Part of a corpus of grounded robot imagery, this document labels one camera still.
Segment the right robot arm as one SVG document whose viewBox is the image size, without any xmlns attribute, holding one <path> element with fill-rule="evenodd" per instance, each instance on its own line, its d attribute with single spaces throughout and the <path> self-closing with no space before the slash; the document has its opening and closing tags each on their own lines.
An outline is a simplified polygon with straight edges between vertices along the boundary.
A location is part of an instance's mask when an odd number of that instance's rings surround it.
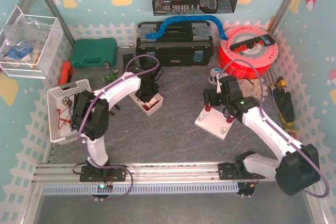
<svg viewBox="0 0 336 224">
<path fill-rule="evenodd" d="M 277 183 L 287 195 L 293 196 L 317 183 L 321 178 L 318 150 L 311 144 L 303 145 L 279 127 L 262 109 L 261 102 L 245 97 L 234 76 L 219 78 L 216 89 L 203 91 L 206 119 L 218 126 L 211 112 L 222 106 L 221 119 L 236 119 L 255 132 L 272 150 L 274 159 L 245 152 L 223 169 L 226 176 L 237 178 L 258 174 Z"/>
</svg>

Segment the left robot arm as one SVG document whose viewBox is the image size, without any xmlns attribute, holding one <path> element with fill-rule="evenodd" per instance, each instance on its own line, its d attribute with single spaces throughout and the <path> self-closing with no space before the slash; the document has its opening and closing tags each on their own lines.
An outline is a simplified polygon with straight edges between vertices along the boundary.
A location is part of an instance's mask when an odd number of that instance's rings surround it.
<svg viewBox="0 0 336 224">
<path fill-rule="evenodd" d="M 124 74 L 105 87 L 75 94 L 71 126 L 87 149 L 87 161 L 79 173 L 81 182 L 125 180 L 126 166 L 109 163 L 104 135 L 109 127 L 110 110 L 123 98 L 134 93 L 139 101 L 149 103 L 158 93 L 159 60 L 151 55 L 143 58 L 147 59 L 145 65 L 137 66 L 129 61 Z"/>
</svg>

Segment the red spring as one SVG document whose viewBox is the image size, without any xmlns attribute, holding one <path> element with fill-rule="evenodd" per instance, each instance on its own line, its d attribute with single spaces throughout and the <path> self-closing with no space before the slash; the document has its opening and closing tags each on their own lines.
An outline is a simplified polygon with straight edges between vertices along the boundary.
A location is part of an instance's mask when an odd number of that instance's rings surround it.
<svg viewBox="0 0 336 224">
<path fill-rule="evenodd" d="M 227 119 L 226 119 L 226 122 L 227 122 L 228 124 L 231 124 L 231 123 L 234 121 L 234 119 L 235 119 L 235 118 L 227 118 Z"/>
<path fill-rule="evenodd" d="M 206 107 L 205 107 L 205 111 L 207 111 L 207 112 L 209 112 L 210 110 L 211 110 L 211 106 L 210 105 L 207 105 Z"/>
<path fill-rule="evenodd" d="M 155 107 L 159 101 L 156 101 L 154 103 L 145 103 L 142 107 L 145 109 L 145 111 L 150 111 L 153 107 Z"/>
</svg>

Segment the white spring tray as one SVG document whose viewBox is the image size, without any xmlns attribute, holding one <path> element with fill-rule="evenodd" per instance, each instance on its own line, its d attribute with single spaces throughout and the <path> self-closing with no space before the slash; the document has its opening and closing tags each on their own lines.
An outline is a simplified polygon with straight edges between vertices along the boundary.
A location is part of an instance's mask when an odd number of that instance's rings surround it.
<svg viewBox="0 0 336 224">
<path fill-rule="evenodd" d="M 142 102 L 139 98 L 137 98 L 135 96 L 135 92 L 132 92 L 129 97 L 147 116 L 151 116 L 155 113 L 163 103 L 163 97 L 158 93 L 147 103 Z"/>
</svg>

